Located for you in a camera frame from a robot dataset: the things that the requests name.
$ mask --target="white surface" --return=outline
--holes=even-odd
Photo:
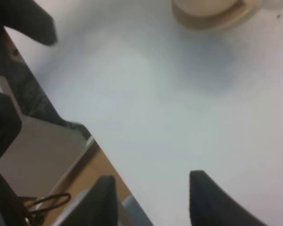
[[[9,34],[59,114],[90,130],[154,225],[190,225],[195,169],[283,226],[283,8],[199,35],[178,26],[168,0],[37,2],[55,17],[59,44]]]

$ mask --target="black cable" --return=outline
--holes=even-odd
[[[46,202],[46,201],[49,201],[49,200],[58,199],[58,198],[62,198],[62,197],[67,197],[67,199],[65,199],[64,201],[62,201],[62,202],[60,202],[60,203],[58,203],[58,204],[56,204],[54,206],[51,206],[51,207],[47,207],[47,208],[40,209],[40,210],[30,211],[31,214],[40,214],[40,213],[49,212],[51,210],[59,208],[59,207],[65,205],[66,203],[68,203],[71,200],[70,193],[61,193],[61,194],[50,195],[50,196],[48,196],[46,198],[43,198],[43,199],[40,199],[40,200],[37,200],[37,201],[33,202],[27,208],[30,208],[32,206],[38,205],[40,203],[43,203],[43,202]]]

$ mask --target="round wooden object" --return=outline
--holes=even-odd
[[[200,17],[190,14],[172,0],[172,11],[179,23],[193,31],[220,31],[233,28],[254,15],[261,6],[261,0],[238,0],[226,11],[214,16]]]
[[[182,11],[198,17],[214,16],[232,7],[238,0],[174,0]]]

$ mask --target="table surface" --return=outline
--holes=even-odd
[[[188,226],[189,172],[205,170],[283,226],[283,6],[192,34],[169,0],[37,0],[48,48],[8,30],[65,120],[80,122],[156,226]]]

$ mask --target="black object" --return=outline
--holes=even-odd
[[[44,208],[44,209],[38,209],[38,210],[30,211],[31,214],[35,214],[35,215],[46,213],[46,212],[49,212],[49,211],[54,210],[56,208],[59,208],[59,207],[65,205],[66,203],[68,203],[71,200],[70,193],[60,193],[60,194],[54,194],[54,195],[47,196],[46,198],[42,198],[42,199],[39,199],[39,200],[33,202],[31,205],[27,206],[27,208],[31,208],[31,207],[36,206],[38,204],[41,204],[43,202],[47,202],[47,201],[50,201],[50,200],[59,199],[59,198],[63,198],[63,197],[66,197],[66,199],[62,202],[59,202],[58,204],[55,204],[53,206],[50,206],[50,207],[47,207],[47,208]]]
[[[266,226],[200,170],[190,173],[190,217],[193,226]]]
[[[52,17],[33,0],[0,0],[0,25],[16,29],[44,45],[58,41]]]
[[[0,93],[0,157],[19,134],[21,124],[11,98]],[[0,216],[6,226],[26,226],[25,218],[28,218],[32,225],[37,225],[1,174]]]
[[[113,176],[103,176],[59,226],[117,226],[117,195]]]
[[[11,98],[0,93],[0,158],[18,136],[21,126]]]

